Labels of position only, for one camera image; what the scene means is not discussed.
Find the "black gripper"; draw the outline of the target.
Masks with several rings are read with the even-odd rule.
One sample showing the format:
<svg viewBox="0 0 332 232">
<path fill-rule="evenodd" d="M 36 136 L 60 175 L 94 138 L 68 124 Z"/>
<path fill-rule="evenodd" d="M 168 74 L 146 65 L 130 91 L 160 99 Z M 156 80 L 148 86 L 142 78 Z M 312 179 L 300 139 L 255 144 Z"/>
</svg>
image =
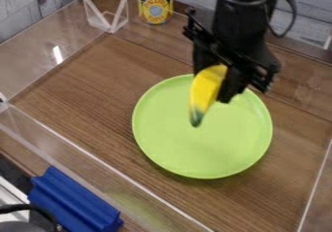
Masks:
<svg viewBox="0 0 332 232">
<path fill-rule="evenodd" d="M 216 100 L 230 103 L 248 85 L 268 92 L 282 64 L 266 43 L 268 17 L 262 8 L 218 7 L 187 10 L 183 35 L 194 44 L 194 74 L 218 65 L 222 75 Z"/>
</svg>

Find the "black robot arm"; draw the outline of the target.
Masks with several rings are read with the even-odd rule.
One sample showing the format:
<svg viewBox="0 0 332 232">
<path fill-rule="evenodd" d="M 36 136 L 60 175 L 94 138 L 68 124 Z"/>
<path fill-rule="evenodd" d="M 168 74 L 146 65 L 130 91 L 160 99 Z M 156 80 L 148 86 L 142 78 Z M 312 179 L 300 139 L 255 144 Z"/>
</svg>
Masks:
<svg viewBox="0 0 332 232">
<path fill-rule="evenodd" d="M 194 72 L 224 64 L 216 100 L 228 103 L 251 85 L 268 91 L 282 64 L 266 43 L 276 0 L 216 0 L 215 8 L 188 8 L 183 34 L 194 43 Z"/>
</svg>

